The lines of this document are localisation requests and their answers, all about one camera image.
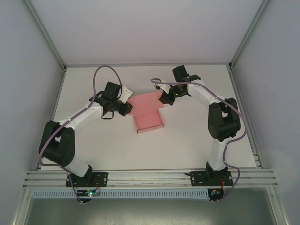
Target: white wall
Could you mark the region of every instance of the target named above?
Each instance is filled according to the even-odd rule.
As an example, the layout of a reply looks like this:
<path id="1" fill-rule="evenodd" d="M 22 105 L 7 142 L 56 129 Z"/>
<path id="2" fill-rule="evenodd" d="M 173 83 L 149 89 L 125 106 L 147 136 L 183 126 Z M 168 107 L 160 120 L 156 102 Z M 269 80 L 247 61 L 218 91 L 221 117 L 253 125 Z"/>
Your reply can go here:
<path id="1" fill-rule="evenodd" d="M 0 0 L 0 223 L 34 169 L 60 68 L 20 0 Z"/>
<path id="2" fill-rule="evenodd" d="M 262 0 L 32 0 L 66 63 L 228 63 Z"/>
<path id="3" fill-rule="evenodd" d="M 274 0 L 236 67 L 263 159 L 300 224 L 300 1 Z"/>

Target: white table surface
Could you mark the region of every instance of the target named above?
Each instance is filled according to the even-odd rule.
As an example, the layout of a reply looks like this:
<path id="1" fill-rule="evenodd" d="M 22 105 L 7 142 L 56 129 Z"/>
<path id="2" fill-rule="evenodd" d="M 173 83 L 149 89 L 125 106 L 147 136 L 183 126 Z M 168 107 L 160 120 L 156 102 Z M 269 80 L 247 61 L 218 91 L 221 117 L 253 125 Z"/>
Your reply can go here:
<path id="1" fill-rule="evenodd" d="M 151 78 L 158 77 L 174 82 L 172 69 L 176 66 L 115 67 L 123 85 L 136 94 L 156 91 Z M 62 87 L 55 121 L 65 119 L 82 108 L 92 97 L 90 68 L 68 68 Z M 215 93 L 235 97 L 225 65 L 186 66 L 190 75 L 199 75 Z M 99 70 L 96 78 L 97 92 L 104 90 L 108 81 L 118 80 L 108 68 Z M 132 116 L 115 113 L 113 120 L 98 119 L 76 137 L 76 155 L 95 170 L 131 169 L 183 169 L 205 168 L 212 138 L 207 129 L 208 108 L 196 99 L 177 98 L 173 106 L 160 109 L 165 127 L 141 134 L 136 133 Z M 256 167 L 249 140 L 231 144 L 227 162 L 238 167 Z M 42 170 L 59 170 L 58 167 L 42 167 Z"/>

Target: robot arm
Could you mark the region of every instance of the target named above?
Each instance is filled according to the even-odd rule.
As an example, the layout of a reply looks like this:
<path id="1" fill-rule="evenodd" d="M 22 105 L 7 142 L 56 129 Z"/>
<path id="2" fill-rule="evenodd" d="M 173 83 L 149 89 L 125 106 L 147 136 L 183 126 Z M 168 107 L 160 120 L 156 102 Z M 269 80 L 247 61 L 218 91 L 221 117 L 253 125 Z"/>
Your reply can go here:
<path id="1" fill-rule="evenodd" d="M 81 109 L 66 120 L 59 122 L 51 120 L 46 123 L 39 152 L 41 152 L 41 149 L 54 131 L 67 121 L 70 121 L 61 129 L 56 137 L 50 141 L 43 153 L 43 157 L 63 166 L 78 177 L 84 178 L 88 172 L 92 173 L 91 166 L 83 162 L 75 153 L 75 136 L 92 121 L 102 118 L 107 112 L 118 112 L 122 116 L 131 112 L 132 105 L 128 103 L 127 100 L 133 95 L 133 92 L 123 86 L 121 96 L 118 97 L 120 90 L 120 85 L 108 82 L 105 90 L 96 95 L 91 105 L 90 102 L 92 98 L 90 98 L 90 102 L 83 108 L 87 108 L 84 112 L 82 112 L 83 109 Z M 71 120 L 71 118 L 76 115 L 78 116 L 74 120 Z"/>
<path id="2" fill-rule="evenodd" d="M 171 86 L 165 84 L 164 81 L 161 81 L 163 84 L 155 84 L 157 89 L 163 90 L 159 99 L 162 103 L 173 105 L 176 98 L 188 95 L 196 98 L 208 108 L 208 130 L 213 139 L 210 158 L 206 166 L 206 178 L 211 184 L 216 174 L 221 174 L 221 177 L 222 174 L 227 174 L 228 168 L 223 162 L 223 152 L 227 142 L 235 137 L 237 131 L 240 130 L 240 118 L 230 107 L 227 107 L 226 104 L 204 89 L 202 87 L 204 83 L 200 77 L 197 75 L 190 76 L 184 66 L 176 67 L 173 74 L 176 82 L 189 82 L 190 84 Z M 237 102 L 234 98 L 225 99 L 225 101 L 237 109 Z"/>

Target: metal rail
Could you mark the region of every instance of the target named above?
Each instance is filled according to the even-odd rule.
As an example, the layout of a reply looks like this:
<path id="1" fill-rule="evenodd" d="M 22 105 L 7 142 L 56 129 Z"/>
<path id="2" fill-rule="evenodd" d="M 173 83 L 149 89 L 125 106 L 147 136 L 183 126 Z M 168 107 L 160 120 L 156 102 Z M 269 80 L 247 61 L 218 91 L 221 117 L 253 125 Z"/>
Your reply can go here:
<path id="1" fill-rule="evenodd" d="M 25 8 L 27 9 L 29 15 L 31 16 L 33 23 L 36 25 L 38 31 L 40 32 L 43 40 L 45 41 L 48 49 L 52 53 L 54 59 L 59 64 L 62 71 L 64 71 L 65 70 L 65 64 L 64 64 L 63 60 L 61 59 L 57 48 L 55 47 L 53 41 L 51 40 L 50 35 L 47 32 L 46 27 L 44 26 L 41 18 L 39 17 L 39 15 L 37 13 L 37 10 L 35 9 L 34 5 L 31 2 L 31 0 L 22 0 L 22 2 L 24 4 Z"/>
<path id="2" fill-rule="evenodd" d="M 166 188 L 218 188 L 193 187 L 191 179 L 185 173 L 204 171 L 204 169 L 183 170 L 121 170 L 108 172 L 107 187 L 102 189 L 166 189 Z M 233 181 L 238 173 L 230 170 Z M 67 174 L 64 171 L 29 171 L 24 181 L 24 189 L 70 189 L 66 187 Z M 245 168 L 237 188 L 270 188 L 277 187 L 277 181 L 272 169 Z"/>
<path id="3" fill-rule="evenodd" d="M 239 62 L 240 58 L 242 57 L 242 54 L 244 53 L 247 45 L 249 44 L 252 36 L 254 35 L 260 21 L 262 20 L 264 14 L 267 11 L 267 8 L 269 7 L 272 0 L 263 0 L 256 15 L 253 18 L 253 21 L 251 22 L 245 36 L 242 39 L 242 42 L 240 43 L 237 51 L 234 54 L 234 57 L 231 61 L 231 66 L 235 67 L 237 63 Z"/>

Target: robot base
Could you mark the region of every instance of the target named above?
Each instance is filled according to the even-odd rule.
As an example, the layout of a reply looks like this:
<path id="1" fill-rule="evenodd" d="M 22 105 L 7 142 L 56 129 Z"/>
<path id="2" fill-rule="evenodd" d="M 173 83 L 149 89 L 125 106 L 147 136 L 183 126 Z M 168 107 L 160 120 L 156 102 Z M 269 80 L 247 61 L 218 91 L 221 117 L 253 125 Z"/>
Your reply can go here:
<path id="1" fill-rule="evenodd" d="M 189 176 L 191 177 L 191 183 L 193 187 L 197 186 L 232 186 L 233 179 L 231 172 L 228 171 L 228 167 L 223 170 L 213 171 L 209 163 L 206 163 L 205 171 L 192 171 Z"/>
<path id="2" fill-rule="evenodd" d="M 107 185 L 108 173 L 107 172 L 93 172 L 92 167 L 89 166 L 89 169 L 86 172 L 84 177 L 78 177 L 77 175 L 75 175 L 73 173 L 71 173 L 70 176 L 71 176 L 73 185 L 76 188 L 83 188 L 83 187 L 96 188 L 97 186 L 99 188 L 105 188 Z M 72 187 L 71 182 L 68 177 L 67 177 L 66 187 L 68 187 L 68 188 Z"/>

